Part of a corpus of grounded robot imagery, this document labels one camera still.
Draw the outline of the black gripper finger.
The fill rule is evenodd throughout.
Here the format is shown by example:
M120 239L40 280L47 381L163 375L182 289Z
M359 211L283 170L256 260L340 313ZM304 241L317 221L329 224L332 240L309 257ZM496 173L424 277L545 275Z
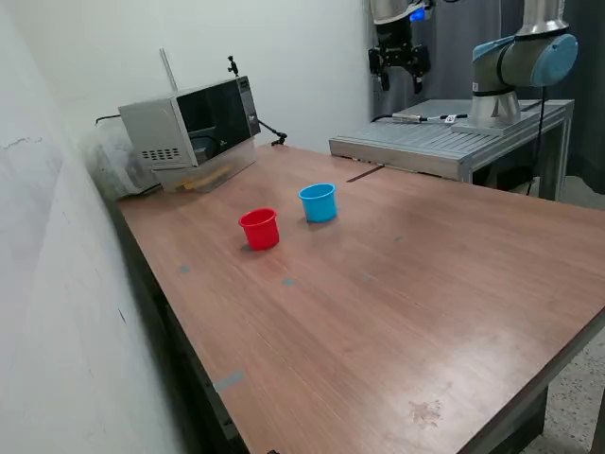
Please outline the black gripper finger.
M408 72L412 76L413 91L419 94L423 90L423 78L430 72L430 55L425 44L418 44L412 48Z
M376 46L368 51L370 72L375 76L383 91L390 88L388 71L388 51L383 46Z

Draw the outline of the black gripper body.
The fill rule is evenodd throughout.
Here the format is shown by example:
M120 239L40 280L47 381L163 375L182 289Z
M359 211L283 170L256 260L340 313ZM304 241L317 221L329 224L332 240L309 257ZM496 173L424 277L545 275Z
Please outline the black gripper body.
M412 44L412 29L408 17L403 17L398 20L375 24L377 44L374 49L386 51L401 51L409 54L413 50Z

